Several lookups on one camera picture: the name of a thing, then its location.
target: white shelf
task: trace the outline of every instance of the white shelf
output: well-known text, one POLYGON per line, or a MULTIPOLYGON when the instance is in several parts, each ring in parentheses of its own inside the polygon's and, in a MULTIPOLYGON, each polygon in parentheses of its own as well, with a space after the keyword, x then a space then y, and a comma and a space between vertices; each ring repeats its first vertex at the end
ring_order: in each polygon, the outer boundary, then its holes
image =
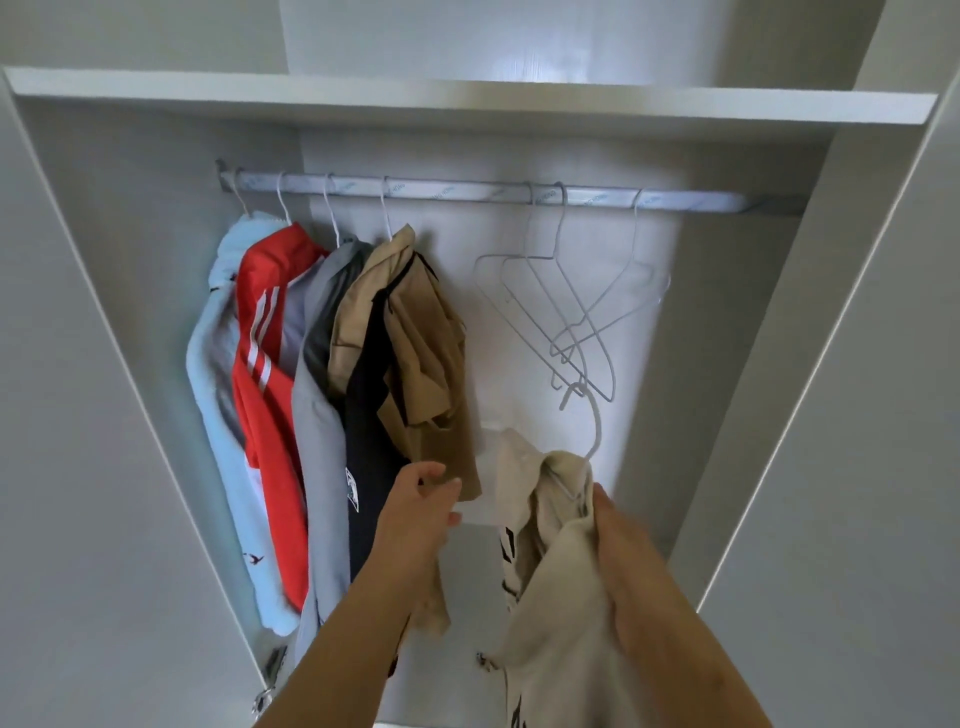
POLYGON ((13 93, 297 125, 746 141, 917 126, 937 95, 5 68, 13 93))

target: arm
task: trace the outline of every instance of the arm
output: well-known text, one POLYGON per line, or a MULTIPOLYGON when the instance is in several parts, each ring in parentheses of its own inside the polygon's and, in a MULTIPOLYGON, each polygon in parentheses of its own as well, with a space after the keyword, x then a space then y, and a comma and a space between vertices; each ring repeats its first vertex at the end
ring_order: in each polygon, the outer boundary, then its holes
POLYGON ((459 480, 428 496, 418 487, 422 478, 443 473, 440 463, 400 471, 377 521, 370 558, 260 718, 260 728, 373 725, 404 625, 429 583, 447 528, 460 522, 450 513, 459 480))
POLYGON ((646 532, 593 489, 600 573, 617 638, 663 724, 770 726, 727 653, 686 600, 646 532))

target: red jacket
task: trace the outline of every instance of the red jacket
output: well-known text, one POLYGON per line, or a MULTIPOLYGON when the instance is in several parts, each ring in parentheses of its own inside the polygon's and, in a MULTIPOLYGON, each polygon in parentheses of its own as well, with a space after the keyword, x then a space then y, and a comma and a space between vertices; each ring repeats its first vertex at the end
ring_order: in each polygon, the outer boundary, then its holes
POLYGON ((291 285, 302 282, 325 255, 295 224, 247 250, 236 278, 240 345, 233 397, 246 436, 248 471, 254 487, 263 488, 283 591, 299 610, 307 591, 306 510, 291 412, 296 357, 290 366, 284 352, 299 349, 290 339, 302 337, 302 330, 297 332, 291 319, 303 314, 287 298, 291 285))

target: closet rod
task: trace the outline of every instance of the closet rod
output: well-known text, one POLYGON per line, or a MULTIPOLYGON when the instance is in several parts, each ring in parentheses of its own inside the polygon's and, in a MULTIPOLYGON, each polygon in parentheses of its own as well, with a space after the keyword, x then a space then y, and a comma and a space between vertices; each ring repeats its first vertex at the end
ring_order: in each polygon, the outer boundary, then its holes
MULTIPOLYGON (((230 192, 233 172, 217 160, 220 185, 230 192)), ((272 192, 276 194, 278 172, 248 172, 236 175, 241 192, 272 192)), ((331 175, 303 175, 288 173, 280 181, 280 190, 293 195, 323 195, 337 197, 370 197, 388 200, 443 200, 447 202, 513 203, 528 205, 530 189, 525 182, 460 182, 446 180, 411 180, 399 177, 354 177, 331 175)), ((561 189, 556 184, 534 183, 538 205, 558 206, 561 189)), ((760 214, 799 216, 804 214, 805 195, 742 194, 697 190, 662 190, 635 187, 590 187, 579 184, 566 186, 567 204, 574 207, 607 207, 630 209, 636 199, 637 209, 669 210, 674 212, 716 212, 725 214, 760 214)))

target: clothing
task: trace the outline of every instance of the clothing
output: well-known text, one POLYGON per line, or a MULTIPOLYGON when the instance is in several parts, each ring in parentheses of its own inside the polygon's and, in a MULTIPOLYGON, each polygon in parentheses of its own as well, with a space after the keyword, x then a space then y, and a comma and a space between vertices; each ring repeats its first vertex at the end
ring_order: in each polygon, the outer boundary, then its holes
POLYGON ((496 512, 512 613, 491 662, 505 673, 512 728, 656 724, 616 644, 597 567, 592 498, 587 460, 544 455, 515 431, 503 432, 496 512))
POLYGON ((281 636, 296 629, 299 617, 284 595, 263 492, 253 487, 247 474, 231 371, 240 339, 233 278, 251 245, 285 227, 283 220, 254 212, 241 217, 224 235, 210 270, 210 297, 186 349, 187 377, 227 494, 260 622, 281 636))
MULTIPOLYGON (((391 370, 396 370, 384 310, 396 287, 410 274, 416 259, 415 255, 408 256, 406 265, 391 283, 373 296, 370 324, 344 400, 351 581, 370 556, 377 519, 394 486, 396 474, 410 462, 394 446, 377 412, 389 395, 385 377, 391 370)), ((409 623, 435 634, 442 634, 450 624, 440 583, 440 567, 436 563, 433 584, 414 608, 409 623)))
POLYGON ((447 303, 437 277, 414 255, 414 232, 404 226, 377 248, 337 313, 330 353, 330 384, 346 391, 371 318, 373 294, 393 281, 383 310, 396 368, 388 372, 389 395, 378 416, 406 458, 446 464, 444 479, 460 477, 460 500, 480 495, 469 411, 465 396, 463 322, 447 303), (401 280, 396 273, 410 270, 401 280))
POLYGON ((345 242, 321 264, 306 291, 307 334, 294 375, 294 434, 306 497, 309 580, 293 665, 350 585, 347 446, 340 413, 327 401, 326 365, 333 320, 373 247, 345 242))
POLYGON ((236 277, 240 343, 233 396, 248 474, 262 489, 283 589, 298 610, 306 599, 308 559, 291 397, 306 330, 303 299, 324 256, 294 224, 250 247, 236 277))

